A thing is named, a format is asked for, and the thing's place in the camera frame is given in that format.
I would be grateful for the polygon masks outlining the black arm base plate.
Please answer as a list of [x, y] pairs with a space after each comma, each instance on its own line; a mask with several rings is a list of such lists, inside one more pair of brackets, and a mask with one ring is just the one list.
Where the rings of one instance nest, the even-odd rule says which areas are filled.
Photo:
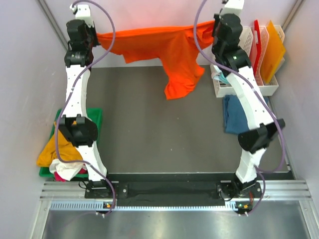
[[108, 191], [87, 199], [116, 199], [124, 207], [222, 206], [230, 199], [243, 199], [252, 206], [261, 196], [261, 186], [253, 180], [240, 183], [233, 173], [111, 173]]

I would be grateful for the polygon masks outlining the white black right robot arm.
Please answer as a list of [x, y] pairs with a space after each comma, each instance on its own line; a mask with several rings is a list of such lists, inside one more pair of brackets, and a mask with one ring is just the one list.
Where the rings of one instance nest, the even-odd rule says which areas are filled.
[[248, 130], [238, 135], [242, 148], [239, 166], [231, 183], [220, 190], [228, 199], [244, 197], [256, 184], [257, 167], [270, 142], [285, 127], [283, 119], [274, 121], [256, 83], [251, 61], [239, 46], [243, 27], [233, 13], [215, 14], [212, 53], [215, 61], [233, 87], [246, 116]]

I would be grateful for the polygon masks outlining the orange t-shirt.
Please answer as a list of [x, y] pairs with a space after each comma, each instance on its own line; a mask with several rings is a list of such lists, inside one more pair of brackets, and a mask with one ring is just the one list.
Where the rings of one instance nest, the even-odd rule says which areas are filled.
[[204, 68], [197, 63], [200, 49], [213, 43], [213, 21], [193, 26], [166, 26], [99, 33], [104, 49], [122, 55], [127, 64], [159, 59], [168, 76], [164, 89], [167, 100], [183, 98], [191, 93]]

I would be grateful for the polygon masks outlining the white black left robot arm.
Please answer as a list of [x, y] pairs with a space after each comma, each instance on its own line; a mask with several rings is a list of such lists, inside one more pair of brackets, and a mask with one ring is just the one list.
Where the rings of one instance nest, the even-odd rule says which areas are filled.
[[88, 171], [88, 191], [109, 197], [113, 185], [105, 180], [107, 169], [98, 148], [98, 127], [88, 117], [86, 90], [93, 62], [93, 47], [98, 45], [95, 29], [84, 20], [74, 19], [66, 24], [70, 40], [64, 57], [67, 73], [66, 106], [61, 112], [60, 132], [81, 155]]

